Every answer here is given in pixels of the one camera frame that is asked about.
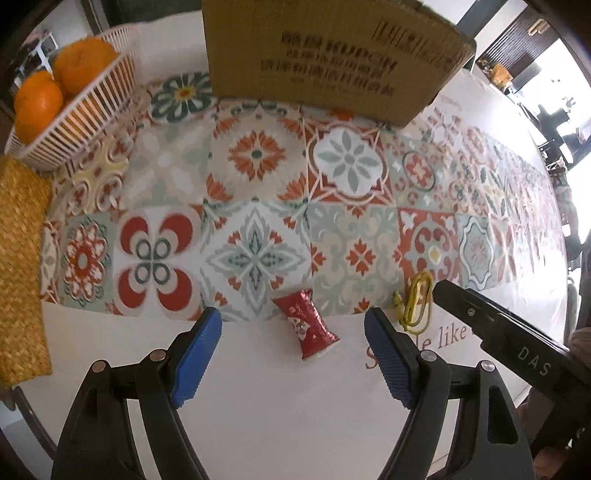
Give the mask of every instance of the floral tile motif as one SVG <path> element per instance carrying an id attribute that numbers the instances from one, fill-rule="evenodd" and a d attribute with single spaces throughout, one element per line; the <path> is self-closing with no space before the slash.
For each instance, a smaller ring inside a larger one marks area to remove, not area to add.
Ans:
<path id="1" fill-rule="evenodd" d="M 135 128 L 124 128 L 94 143 L 72 176 L 72 185 L 65 197 L 68 216 L 119 209 L 135 137 Z"/>
<path id="2" fill-rule="evenodd" d="M 491 231 L 495 246 L 496 282 L 513 281 L 517 279 L 514 227 L 507 220 L 492 218 Z"/>
<path id="3" fill-rule="evenodd" d="M 490 204 L 480 185 L 476 164 L 463 151 L 452 154 L 449 161 L 450 183 L 448 192 L 449 197 L 454 202 L 454 212 L 488 216 Z"/>
<path id="4" fill-rule="evenodd" d="M 386 131 L 381 138 L 396 205 L 452 213 L 450 175 L 439 149 Z"/>
<path id="5" fill-rule="evenodd" d="M 57 294 L 59 290 L 58 266 L 60 264 L 60 240 L 64 223 L 46 221 L 43 224 L 43 240 L 41 244 L 41 299 L 49 303 L 61 303 Z"/>
<path id="6" fill-rule="evenodd" d="M 309 105 L 301 105 L 302 117 L 317 122 L 334 122 L 340 120 L 362 128 L 376 128 L 378 123 L 371 118 L 356 116 L 351 110 L 344 108 L 324 109 Z"/>
<path id="7" fill-rule="evenodd" d="M 308 199 L 293 202 L 273 202 L 267 204 L 287 229 L 294 232 L 304 244 L 310 241 L 310 220 L 308 217 Z"/>
<path id="8" fill-rule="evenodd" d="M 400 262 L 404 285 L 429 270 L 435 281 L 460 281 L 459 244 L 453 215 L 417 209 L 398 209 L 400 245 L 393 258 Z"/>
<path id="9" fill-rule="evenodd" d="M 322 315 L 387 307 L 403 286 L 392 260 L 399 243 L 396 208 L 311 203 L 310 253 L 314 304 Z"/>
<path id="10" fill-rule="evenodd" d="M 224 100 L 213 120 L 210 172 L 234 200 L 307 196 L 298 110 L 284 103 Z"/>
<path id="11" fill-rule="evenodd" d="M 487 140 L 490 153 L 495 157 L 495 162 L 497 163 L 498 168 L 501 170 L 510 170 L 512 168 L 515 168 L 515 154 L 509 148 L 504 146 L 501 142 L 497 141 L 490 135 L 484 134 L 484 136 Z"/>
<path id="12" fill-rule="evenodd" d="M 129 210 L 119 220 L 113 252 L 112 313 L 143 312 L 195 320 L 202 311 L 199 285 L 201 219 L 190 206 Z"/>
<path id="13" fill-rule="evenodd" d="M 484 290 L 499 283 L 495 272 L 496 245 L 489 219 L 456 215 L 462 287 Z"/>
<path id="14" fill-rule="evenodd" d="M 129 159 L 121 209 L 189 205 L 232 196 L 209 172 L 213 123 L 207 118 L 140 132 Z"/>
<path id="15" fill-rule="evenodd" d="M 525 221 L 529 227 L 534 269 L 543 267 L 549 252 L 559 251 L 566 257 L 564 235 L 561 228 L 561 214 L 556 197 L 549 194 L 546 174 L 530 166 L 528 172 L 532 183 L 523 189 L 526 198 L 531 199 L 524 208 Z"/>
<path id="16" fill-rule="evenodd" d="M 115 225 L 109 213 L 70 218 L 61 239 L 59 296 L 67 307 L 105 312 L 111 301 Z"/>
<path id="17" fill-rule="evenodd" d="M 63 194 L 70 182 L 70 176 L 65 166 L 58 167 L 51 177 L 51 201 Z"/>
<path id="18" fill-rule="evenodd" d="M 343 121 L 304 121 L 311 202 L 393 205 L 379 131 Z"/>
<path id="19" fill-rule="evenodd" d="M 498 152 L 494 150 L 497 143 L 492 137 L 478 127 L 464 126 L 460 133 L 462 147 L 478 165 L 486 165 L 492 170 L 498 166 Z"/>
<path id="20" fill-rule="evenodd" d="M 238 213 L 245 202 L 208 202 L 192 205 L 201 218 L 202 245 L 209 245 L 212 237 L 224 228 L 228 219 Z"/>
<path id="21" fill-rule="evenodd" d="M 535 186 L 536 177 L 531 172 L 523 172 L 527 184 L 521 189 L 521 223 L 533 220 L 538 212 L 538 196 Z"/>
<path id="22" fill-rule="evenodd" d="M 510 178 L 484 165 L 476 165 L 476 169 L 479 178 L 478 190 L 488 204 L 488 213 L 497 218 L 509 218 L 510 214 L 516 216 L 517 200 L 512 191 Z"/>
<path id="23" fill-rule="evenodd" d="M 532 242 L 530 226 L 512 225 L 513 227 L 513 258 L 517 278 L 531 275 L 534 272 L 534 259 L 532 256 Z"/>
<path id="24" fill-rule="evenodd" d="M 270 318 L 276 312 L 274 292 L 310 281 L 310 243 L 296 233 L 296 226 L 284 222 L 278 210 L 275 203 L 245 202 L 203 245 L 204 281 L 218 288 L 206 285 L 206 303 L 226 299 L 222 315 L 236 320 Z M 302 221 L 295 208 L 291 218 L 296 224 Z"/>
<path id="25" fill-rule="evenodd" d="M 63 180 L 63 184 L 57 189 L 53 183 L 53 194 L 47 208 L 46 220 L 64 222 L 67 218 L 68 202 L 74 190 L 70 178 Z"/>
<path id="26" fill-rule="evenodd" d="M 150 115 L 158 123 L 201 118 L 216 101 L 207 72 L 183 73 L 169 78 L 155 90 Z"/>
<path id="27" fill-rule="evenodd" d="M 404 129 L 404 132 L 413 138 L 432 142 L 446 152 L 453 152 L 457 151 L 463 143 L 460 135 L 462 128 L 463 122 L 460 117 L 435 107 L 429 115 L 419 114 L 411 125 Z"/>

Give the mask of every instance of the patterned tablecloth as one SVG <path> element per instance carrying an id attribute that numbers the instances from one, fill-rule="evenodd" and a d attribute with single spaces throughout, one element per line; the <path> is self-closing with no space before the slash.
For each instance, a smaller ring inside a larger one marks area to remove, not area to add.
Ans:
<path id="1" fill-rule="evenodd" d="M 458 112 L 440 96 L 400 130 L 218 101 L 205 72 L 153 82 L 57 172 L 41 295 L 241 322 L 281 318 L 270 297 L 301 284 L 331 316 L 389 306 L 423 269 L 477 290 L 535 274 L 564 255 L 548 176 Z"/>
<path id="2" fill-rule="evenodd" d="M 181 20 L 191 32 L 200 17 L 147 24 L 144 50 Z M 195 36 L 183 51 L 204 52 Z M 512 107 L 468 72 L 404 129 L 338 109 L 218 101 L 205 72 L 150 83 L 54 179 L 41 269 L 53 374 L 22 385 L 44 427 L 59 439 L 93 361 L 137 362 L 213 305 L 222 338 L 179 410 L 209 476 L 377 478 L 406 412 L 354 313 L 389 306 L 428 269 L 562 338 L 560 216 Z M 270 301 L 300 285 L 341 338 L 308 362 Z M 437 306 L 415 341 L 452 363 L 487 358 Z M 498 367 L 521 401 L 525 382 Z M 129 411 L 144 472 L 158 478 L 137 405 Z M 433 471 L 456 412 L 450 403 Z"/>

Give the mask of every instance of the red floral pattern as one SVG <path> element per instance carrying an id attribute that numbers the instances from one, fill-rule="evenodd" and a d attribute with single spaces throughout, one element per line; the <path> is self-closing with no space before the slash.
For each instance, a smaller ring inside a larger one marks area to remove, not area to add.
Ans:
<path id="1" fill-rule="evenodd" d="M 277 197 L 285 202 L 299 200 L 305 195 L 306 187 L 307 179 L 306 176 L 302 173 L 299 179 L 293 180 L 287 184 L 285 193 L 278 195 Z"/>
<path id="2" fill-rule="evenodd" d="M 417 152 L 405 156 L 404 168 L 408 178 L 422 190 L 428 190 L 435 185 L 435 175 L 427 160 Z"/>
<path id="3" fill-rule="evenodd" d="M 375 258 L 373 250 L 368 249 L 368 245 L 361 239 L 357 241 L 352 250 L 349 250 L 349 255 L 346 257 L 350 266 L 355 265 L 355 272 L 361 274 L 362 277 L 374 264 Z"/>
<path id="4" fill-rule="evenodd" d="M 347 211 L 351 212 L 355 218 L 360 218 L 366 211 L 366 206 L 359 206 L 359 205 L 347 205 Z"/>
<path id="5" fill-rule="evenodd" d="M 365 297 L 363 297 L 363 300 L 361 300 L 359 302 L 359 304 L 353 309 L 353 313 L 367 312 L 369 306 L 370 306 L 369 300 L 366 300 Z"/>
<path id="6" fill-rule="evenodd" d="M 279 162 L 287 159 L 285 149 L 263 131 L 253 130 L 228 151 L 229 159 L 235 163 L 236 169 L 246 174 L 250 181 L 255 176 L 262 180 L 265 174 L 277 168 Z"/>
<path id="7" fill-rule="evenodd" d="M 158 223 L 141 210 L 126 213 L 116 245 L 125 265 L 115 274 L 117 310 L 139 316 L 146 308 L 159 307 L 168 318 L 196 319 L 199 283 L 187 266 L 199 230 L 200 218 L 190 207 L 170 209 Z"/>
<path id="8" fill-rule="evenodd" d="M 98 287 L 105 279 L 106 253 L 107 241 L 96 222 L 74 229 L 66 245 L 64 283 L 68 294 L 81 305 L 94 301 L 97 294 L 101 296 Z"/>
<path id="9" fill-rule="evenodd" d="M 318 250 L 315 245 L 310 246 L 310 253 L 312 256 L 312 274 L 318 272 L 318 267 L 321 267 L 326 261 L 326 257 Z"/>
<path id="10" fill-rule="evenodd" d="M 459 244 L 454 216 L 448 213 L 399 209 L 400 259 L 405 287 L 414 276 L 429 270 L 436 281 L 459 279 Z"/>

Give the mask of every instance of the white plastic basket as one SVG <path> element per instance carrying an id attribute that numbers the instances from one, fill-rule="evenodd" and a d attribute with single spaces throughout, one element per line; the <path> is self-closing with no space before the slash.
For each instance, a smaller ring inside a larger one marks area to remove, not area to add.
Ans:
<path id="1" fill-rule="evenodd" d="M 12 129 L 4 152 L 39 170 L 54 170 L 87 148 L 125 106 L 140 78 L 139 32 L 121 25 L 99 35 L 120 54 L 26 146 Z"/>

